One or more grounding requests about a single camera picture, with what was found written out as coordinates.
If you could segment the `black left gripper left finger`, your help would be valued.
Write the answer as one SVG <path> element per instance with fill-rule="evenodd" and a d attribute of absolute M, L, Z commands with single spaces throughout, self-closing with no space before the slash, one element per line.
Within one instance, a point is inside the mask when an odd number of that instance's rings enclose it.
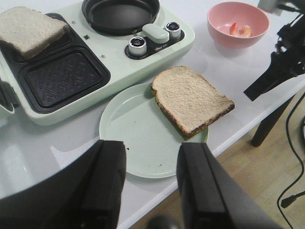
<path fill-rule="evenodd" d="M 98 140 L 53 176 L 0 201 L 3 229 L 114 229 L 126 174 L 123 142 Z"/>

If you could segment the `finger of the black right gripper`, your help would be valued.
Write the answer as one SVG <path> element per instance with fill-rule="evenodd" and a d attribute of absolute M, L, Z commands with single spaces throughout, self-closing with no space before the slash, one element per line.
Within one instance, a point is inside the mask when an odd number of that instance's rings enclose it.
<path fill-rule="evenodd" d="M 293 68 L 298 64 L 298 56 L 291 53 L 272 53 L 271 62 L 267 70 L 255 80 L 244 94 L 254 101 L 260 95 L 274 89 L 283 82 L 297 77 Z"/>

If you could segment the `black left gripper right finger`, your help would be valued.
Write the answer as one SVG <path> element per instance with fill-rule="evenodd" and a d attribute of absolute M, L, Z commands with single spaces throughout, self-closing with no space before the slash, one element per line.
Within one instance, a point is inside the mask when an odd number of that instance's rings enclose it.
<path fill-rule="evenodd" d="M 182 143 L 177 182 L 186 229 L 279 229 L 230 177 L 205 143 Z"/>

